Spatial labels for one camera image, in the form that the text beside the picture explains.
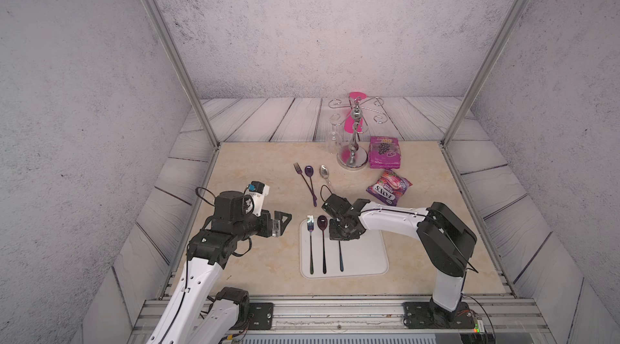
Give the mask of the green handled fork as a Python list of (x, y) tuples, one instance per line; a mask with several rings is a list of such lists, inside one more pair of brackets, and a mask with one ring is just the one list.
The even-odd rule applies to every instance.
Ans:
[(314, 260), (313, 260), (313, 230), (314, 230), (314, 216), (308, 216), (307, 230), (309, 235), (309, 272), (312, 276), (314, 274)]

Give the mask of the blue fork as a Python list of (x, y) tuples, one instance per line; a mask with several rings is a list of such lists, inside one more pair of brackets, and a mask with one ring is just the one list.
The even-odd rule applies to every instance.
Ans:
[(339, 255), (339, 270), (340, 272), (344, 272), (345, 268), (344, 268), (343, 254), (342, 254), (342, 241), (338, 241), (338, 255)]

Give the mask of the silver spoon pink handle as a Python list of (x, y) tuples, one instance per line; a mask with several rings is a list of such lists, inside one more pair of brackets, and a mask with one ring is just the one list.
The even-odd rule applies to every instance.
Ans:
[(326, 182), (327, 186), (330, 189), (334, 189), (333, 184), (331, 183), (331, 180), (330, 180), (330, 177), (329, 177), (329, 170), (328, 170), (326, 165), (321, 165), (321, 167), (320, 167), (320, 176), (324, 179), (324, 181)]

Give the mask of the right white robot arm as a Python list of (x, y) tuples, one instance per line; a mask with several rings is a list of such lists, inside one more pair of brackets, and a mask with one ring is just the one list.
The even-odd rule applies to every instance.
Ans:
[(322, 205), (330, 216), (329, 238), (348, 242), (367, 231), (385, 231), (421, 242), (437, 276), (429, 306), (447, 320), (455, 318), (477, 243), (476, 234), (444, 203), (428, 208), (399, 208), (371, 200), (350, 203), (332, 194)]

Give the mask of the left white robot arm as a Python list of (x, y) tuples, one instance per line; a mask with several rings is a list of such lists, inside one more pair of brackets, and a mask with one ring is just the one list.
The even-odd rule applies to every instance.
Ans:
[(150, 343), (220, 343), (245, 334), (253, 315), (247, 291), (224, 287), (204, 304), (240, 242), (252, 237), (280, 237), (292, 215), (263, 208), (270, 188), (253, 181), (242, 192), (214, 196), (213, 213), (187, 243), (177, 287), (148, 341)]

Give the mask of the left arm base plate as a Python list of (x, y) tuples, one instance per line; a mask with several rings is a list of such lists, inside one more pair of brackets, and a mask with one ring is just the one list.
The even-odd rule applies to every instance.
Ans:
[(231, 330), (270, 330), (273, 316), (273, 303), (244, 303), (240, 305), (237, 322)]

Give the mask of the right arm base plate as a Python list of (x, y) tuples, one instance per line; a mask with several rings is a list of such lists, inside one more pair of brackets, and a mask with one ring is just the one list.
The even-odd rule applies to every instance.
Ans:
[(403, 323), (408, 329), (475, 329), (474, 312), (463, 301), (449, 312), (432, 301), (403, 303)]

